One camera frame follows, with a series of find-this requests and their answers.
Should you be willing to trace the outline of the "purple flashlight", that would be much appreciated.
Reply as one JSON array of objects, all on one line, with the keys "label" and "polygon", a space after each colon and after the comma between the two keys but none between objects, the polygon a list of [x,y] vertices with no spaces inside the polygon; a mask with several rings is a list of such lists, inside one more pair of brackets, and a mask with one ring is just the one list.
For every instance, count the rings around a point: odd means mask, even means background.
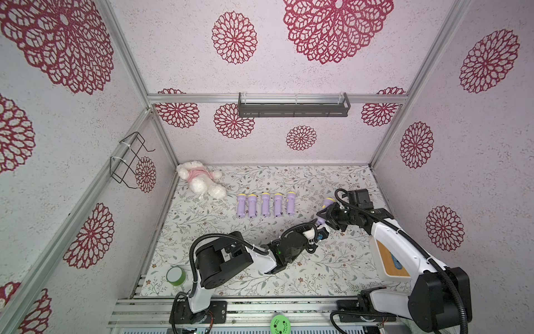
[{"label": "purple flashlight", "polygon": [[248,196],[248,216],[249,218],[257,217],[257,196],[254,194]]},{"label": "purple flashlight", "polygon": [[263,217],[270,217],[271,215],[270,203],[271,203],[270,193],[263,193],[261,195],[261,214]]},{"label": "purple flashlight", "polygon": [[296,193],[290,191],[286,195],[286,212],[289,216],[294,216],[296,213]]},{"label": "purple flashlight", "polygon": [[274,196],[274,214],[275,217],[283,215],[283,200],[284,196],[281,193],[276,193]]},{"label": "purple flashlight", "polygon": [[333,203],[335,203],[335,199],[333,198],[326,198],[323,201],[323,205],[321,207],[321,210],[317,213],[317,225],[325,225],[327,221],[327,211],[328,207],[331,206]]},{"label": "purple flashlight", "polygon": [[247,196],[244,193],[240,193],[237,196],[236,215],[239,218],[244,218],[246,216],[246,199],[247,199]]}]

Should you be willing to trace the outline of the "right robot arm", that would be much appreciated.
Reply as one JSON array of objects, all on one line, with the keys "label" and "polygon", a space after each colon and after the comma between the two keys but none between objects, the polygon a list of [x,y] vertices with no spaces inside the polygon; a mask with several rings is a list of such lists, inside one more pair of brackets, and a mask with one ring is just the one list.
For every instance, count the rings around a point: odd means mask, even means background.
[{"label": "right robot arm", "polygon": [[467,273],[428,253],[397,224],[390,212],[374,207],[366,189],[336,189],[335,198],[317,216],[334,230],[345,231],[350,225],[363,229],[400,262],[413,283],[410,293],[387,288],[361,292],[363,314],[409,319],[427,333],[455,326],[461,333],[468,333],[472,309]]}]

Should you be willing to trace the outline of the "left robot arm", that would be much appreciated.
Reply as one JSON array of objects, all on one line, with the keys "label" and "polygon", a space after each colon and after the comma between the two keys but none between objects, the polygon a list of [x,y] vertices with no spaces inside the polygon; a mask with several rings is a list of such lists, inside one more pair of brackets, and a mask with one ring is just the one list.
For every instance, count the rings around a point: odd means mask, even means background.
[{"label": "left robot arm", "polygon": [[318,243],[327,238],[313,223],[296,225],[263,246],[243,239],[240,232],[211,233],[197,238],[189,251],[193,274],[190,292],[177,293],[171,307],[172,332],[178,325],[223,324],[228,303],[211,300],[216,288],[246,269],[274,275],[284,271],[304,251],[315,253]]}]

